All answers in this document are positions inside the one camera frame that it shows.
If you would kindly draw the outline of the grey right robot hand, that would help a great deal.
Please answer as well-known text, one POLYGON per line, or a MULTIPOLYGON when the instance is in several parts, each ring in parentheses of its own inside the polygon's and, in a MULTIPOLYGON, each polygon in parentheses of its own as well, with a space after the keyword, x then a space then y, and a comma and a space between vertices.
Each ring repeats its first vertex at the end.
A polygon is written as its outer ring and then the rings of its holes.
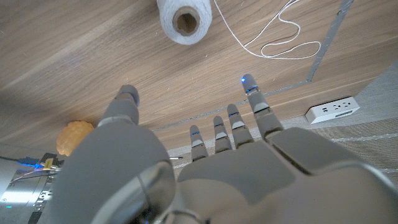
POLYGON ((26 208, 28 224, 37 224, 44 208, 53 197, 53 183, 64 165, 57 154, 45 153, 42 158, 1 157, 2 162, 15 165, 14 170, 3 171, 1 177, 1 207, 6 212, 15 211, 23 217, 21 210, 26 208))

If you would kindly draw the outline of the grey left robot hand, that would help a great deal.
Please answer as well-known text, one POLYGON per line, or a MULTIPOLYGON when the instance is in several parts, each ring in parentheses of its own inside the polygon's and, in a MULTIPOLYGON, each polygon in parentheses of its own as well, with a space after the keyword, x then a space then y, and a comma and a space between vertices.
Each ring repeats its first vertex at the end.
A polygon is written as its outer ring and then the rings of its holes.
POLYGON ((191 126, 192 161, 179 175, 139 126, 137 90, 122 86, 56 175, 45 222, 397 222, 397 189, 381 171, 318 134, 285 129, 252 75, 241 82, 261 139, 230 104, 232 133, 214 118, 213 155, 191 126))

